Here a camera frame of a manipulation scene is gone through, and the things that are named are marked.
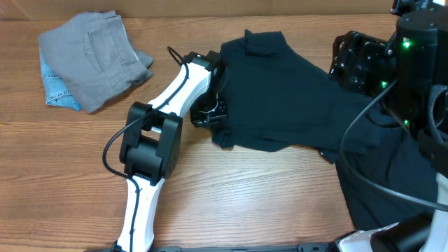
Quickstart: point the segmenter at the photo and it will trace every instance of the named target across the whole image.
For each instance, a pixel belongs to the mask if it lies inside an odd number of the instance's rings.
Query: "folded gray pants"
[[[48,66],[88,113],[153,75],[153,58],[135,50],[115,11],[77,14],[38,42]]]

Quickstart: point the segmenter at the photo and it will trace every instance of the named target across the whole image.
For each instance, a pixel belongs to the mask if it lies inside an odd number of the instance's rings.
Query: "black cable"
[[[373,181],[370,181],[369,179],[365,178],[363,175],[361,175],[358,171],[353,169],[353,167],[349,164],[349,161],[347,160],[346,153],[344,152],[344,144],[347,138],[347,134],[349,133],[350,129],[358,122],[358,120],[363,117],[381,98],[384,97],[384,95],[387,94],[395,85],[397,81],[395,80],[392,84],[390,84],[383,92],[381,92],[377,97],[375,97],[362,111],[361,113],[356,116],[356,118],[351,122],[351,124],[347,127],[344,134],[342,135],[341,142],[339,145],[339,158],[342,163],[342,167],[344,168],[345,172],[348,172],[355,176],[357,179],[367,183],[369,186],[372,186],[373,188],[382,191],[383,193],[392,195],[394,197],[400,198],[402,200],[407,200],[409,202],[413,202],[415,204],[419,204],[421,206],[429,207],[432,209],[437,209],[441,211],[447,211],[448,212],[448,206],[445,204],[440,203],[434,203],[429,202],[424,199],[419,199],[417,197],[413,197],[410,195],[403,194],[401,192],[397,192],[394,190],[391,190],[389,188],[385,188],[382,185],[379,185]]]
[[[399,128],[400,123],[398,122],[394,122],[394,123],[385,123],[385,124],[379,124],[378,122],[375,122],[371,117],[370,117],[370,113],[367,113],[365,115],[365,117],[369,120],[369,122],[373,123],[376,126],[382,127],[384,129],[395,129],[395,128]]]
[[[109,148],[111,147],[111,145],[113,144],[113,142],[121,135],[123,134],[126,130],[128,130],[131,126],[135,125],[136,123],[138,123],[139,121],[143,120],[143,119],[147,119],[150,116],[152,116],[155,112],[159,111],[161,108],[163,108],[164,106],[166,106],[169,101],[171,101],[173,99],[173,97],[181,90],[181,88],[185,85],[185,83],[188,80],[188,77],[190,75],[190,71],[188,69],[188,65],[187,63],[183,60],[182,56],[180,54],[178,54],[173,48],[171,47],[167,47],[167,50],[169,52],[169,54],[174,58],[174,60],[176,60],[176,62],[179,65],[184,65],[185,66],[185,78],[183,79],[182,83],[179,85],[179,87],[158,107],[153,108],[152,110],[150,110],[149,112],[147,112],[146,114],[144,114],[143,116],[137,118],[136,120],[133,120],[130,124],[124,126],[122,129],[120,129],[117,133],[115,133],[115,135],[112,136],[112,138],[107,142],[106,146],[104,147],[103,150],[103,165],[105,166],[105,168],[110,171],[111,173],[120,176],[122,178],[125,179],[129,179],[135,186],[135,193],[136,193],[136,199],[135,199],[135,207],[134,207],[134,213],[132,214],[132,222],[131,222],[131,230],[129,232],[130,234],[130,244],[129,244],[129,252],[132,252],[132,246],[133,246],[133,241],[134,241],[134,224],[135,224],[135,218],[137,216],[137,209],[139,207],[139,198],[140,198],[140,188],[139,185],[137,184],[137,182],[132,178],[132,176],[128,176],[124,173],[121,173],[119,171],[116,171],[114,169],[112,169],[112,167],[108,164],[107,162],[107,153],[109,151]]]

